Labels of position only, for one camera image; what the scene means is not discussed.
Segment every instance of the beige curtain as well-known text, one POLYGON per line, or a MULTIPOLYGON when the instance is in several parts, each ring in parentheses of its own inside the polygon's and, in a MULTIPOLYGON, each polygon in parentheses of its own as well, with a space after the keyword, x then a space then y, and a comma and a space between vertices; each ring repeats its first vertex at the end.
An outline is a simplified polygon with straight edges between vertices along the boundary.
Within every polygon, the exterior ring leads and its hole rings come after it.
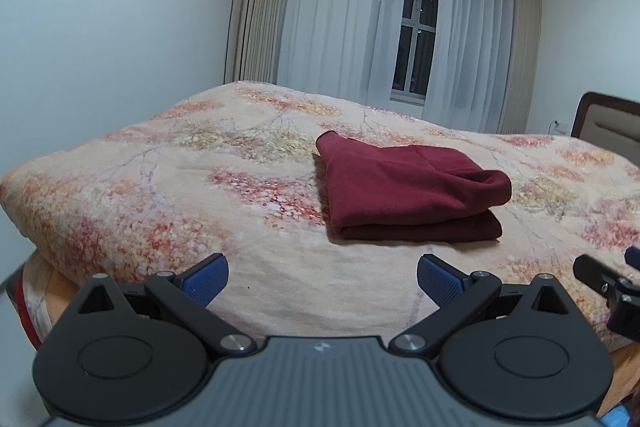
POLYGON ((234 0, 226 49, 225 84, 275 83, 286 0, 234 0))
POLYGON ((511 56, 498 132, 523 133, 538 63, 542 0, 514 0, 511 56))

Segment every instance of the blue object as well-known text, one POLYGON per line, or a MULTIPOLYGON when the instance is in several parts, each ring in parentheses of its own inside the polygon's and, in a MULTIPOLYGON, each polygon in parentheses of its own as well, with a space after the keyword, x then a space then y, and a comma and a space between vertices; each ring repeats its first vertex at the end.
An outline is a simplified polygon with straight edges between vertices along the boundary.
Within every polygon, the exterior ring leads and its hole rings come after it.
POLYGON ((418 286, 440 307, 465 290, 463 280, 452 270, 458 272, 433 255, 423 255, 418 261, 418 286))
POLYGON ((178 276, 180 290, 201 306, 209 304, 229 280, 229 265, 222 254, 207 257, 178 276))
POLYGON ((600 419, 606 427, 626 427, 629 425, 629 420, 631 417, 624 405, 615 406, 600 419))
POLYGON ((625 251, 625 263, 636 270, 640 270, 640 248, 627 248, 625 251))

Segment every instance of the floral bedspread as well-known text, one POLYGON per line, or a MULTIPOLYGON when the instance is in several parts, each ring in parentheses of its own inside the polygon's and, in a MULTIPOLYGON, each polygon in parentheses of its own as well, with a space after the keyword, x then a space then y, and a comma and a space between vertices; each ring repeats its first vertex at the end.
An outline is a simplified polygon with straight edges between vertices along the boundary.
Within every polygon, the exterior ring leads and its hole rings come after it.
POLYGON ((640 169, 577 139, 448 130, 346 100, 238 82, 9 172, 0 203, 73 282, 181 271, 215 251, 230 264, 210 308, 258 339, 370 335, 388 341, 436 306, 418 288, 426 252, 504 282, 555 274, 613 350, 604 300, 574 280, 589 253, 633 276, 640 169), (377 146, 458 149, 501 169, 513 198, 495 208, 498 241, 447 245, 343 241, 330 228, 315 140, 326 130, 377 146))

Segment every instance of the window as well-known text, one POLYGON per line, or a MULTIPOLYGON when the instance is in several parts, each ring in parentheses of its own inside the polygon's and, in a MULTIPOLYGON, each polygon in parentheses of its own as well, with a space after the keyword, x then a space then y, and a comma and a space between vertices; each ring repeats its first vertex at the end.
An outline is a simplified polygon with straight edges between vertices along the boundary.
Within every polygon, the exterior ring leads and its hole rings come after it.
POLYGON ((438 0, 404 0, 391 97, 424 100, 431 73, 438 0))

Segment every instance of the brown headboard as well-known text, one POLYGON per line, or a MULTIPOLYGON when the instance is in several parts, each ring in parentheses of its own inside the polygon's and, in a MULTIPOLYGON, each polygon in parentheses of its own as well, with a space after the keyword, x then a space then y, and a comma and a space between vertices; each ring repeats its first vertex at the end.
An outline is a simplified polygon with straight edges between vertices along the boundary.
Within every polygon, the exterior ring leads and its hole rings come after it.
POLYGON ((640 103, 600 92, 580 99, 571 136, 617 153, 640 166, 640 103))

